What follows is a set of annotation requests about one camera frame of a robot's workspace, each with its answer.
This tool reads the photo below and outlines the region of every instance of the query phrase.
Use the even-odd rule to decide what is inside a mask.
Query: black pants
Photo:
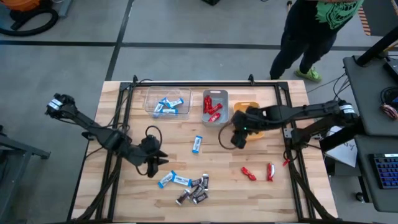
[[[305,35],[295,34],[294,32],[299,31],[289,30],[288,21],[286,21],[285,32],[282,35],[280,52],[269,72],[271,79],[280,78],[302,54],[304,57],[300,64],[300,71],[307,73],[315,62],[330,51],[336,40],[336,34],[323,41],[300,38]]]

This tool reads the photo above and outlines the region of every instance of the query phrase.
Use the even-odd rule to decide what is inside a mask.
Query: wooden tabletop
[[[308,104],[303,81],[288,81],[293,106]],[[95,121],[107,125],[114,115],[120,82],[105,82]],[[134,144],[145,137],[145,130],[156,125],[163,134],[162,151],[169,155],[169,163],[159,166],[154,178],[140,176],[136,168],[123,160],[118,196],[114,211],[115,222],[287,222],[297,221],[288,167],[282,167],[284,140],[281,129],[267,131],[262,139],[250,141],[242,150],[227,151],[219,143],[219,128],[207,128],[201,123],[203,90],[191,87],[193,106],[188,120],[153,119],[144,109],[146,87],[136,88],[131,104],[128,134]],[[229,110],[240,101],[256,101],[260,107],[276,105],[273,87],[219,87],[229,94]],[[312,120],[299,121],[299,128]],[[231,130],[221,138],[228,144]],[[150,131],[157,136],[156,130]],[[203,136],[200,153],[193,154],[195,136]],[[88,153],[99,148],[91,142]],[[321,151],[308,147],[303,150],[310,188],[321,204],[337,216],[335,203]],[[106,151],[100,150],[85,161],[72,217],[81,215],[100,190]],[[266,181],[268,163],[275,164],[274,181]],[[257,181],[242,174],[248,168]],[[185,201],[180,207],[175,200],[186,187],[168,183],[160,189],[157,182],[174,170],[177,175],[198,179],[209,174],[209,198],[198,205]],[[303,192],[300,191],[305,217],[308,217]],[[108,211],[105,204],[104,214]]]

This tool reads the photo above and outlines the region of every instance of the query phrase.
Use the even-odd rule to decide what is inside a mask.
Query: gray floor
[[[115,42],[128,0],[75,0],[66,19],[50,31],[24,38],[0,40]],[[265,44],[279,45],[286,17],[286,2],[270,0],[221,0],[211,7],[199,0],[135,0],[123,42]],[[46,15],[35,18],[34,27]],[[0,24],[10,24],[0,7]],[[371,46],[379,37],[363,33],[359,17],[344,27],[335,46]],[[49,47],[0,45],[0,124],[14,139],[51,151],[47,161],[32,159],[19,189],[11,217],[29,223],[65,221],[87,141],[81,129],[44,115],[54,93],[75,97],[79,109],[93,117],[113,47]],[[112,80],[244,80],[268,79],[278,50],[173,49],[122,47]],[[362,52],[332,51],[315,66],[323,83],[344,73],[342,59]],[[299,62],[287,70],[293,74]],[[307,90],[321,84],[305,82]],[[333,84],[311,92],[311,103],[334,97]],[[341,98],[354,103],[348,88]],[[397,214],[375,211],[371,204],[356,202],[359,190],[354,178],[332,177],[331,186],[340,218],[351,221],[394,223]]]

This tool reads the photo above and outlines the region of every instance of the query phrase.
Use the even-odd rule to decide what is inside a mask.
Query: shoe
[[[322,77],[319,75],[317,71],[315,71],[315,68],[312,67],[307,73],[302,73],[300,69],[297,69],[295,72],[296,76],[306,78],[307,80],[311,80],[313,82],[321,82]]]

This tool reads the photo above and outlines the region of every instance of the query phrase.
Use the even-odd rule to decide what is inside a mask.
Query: orange plastic bin
[[[252,106],[252,107],[255,107],[255,108],[260,108],[260,105],[258,103],[256,103],[256,102],[238,102],[238,103],[235,103],[235,105],[234,105],[234,113],[236,111],[238,111],[238,110],[240,110],[242,112],[246,112],[246,109],[249,106]],[[257,140],[257,139],[260,139],[262,137],[264,137],[264,132],[263,131],[259,132],[258,134],[253,133],[253,134],[248,135],[246,140]]]

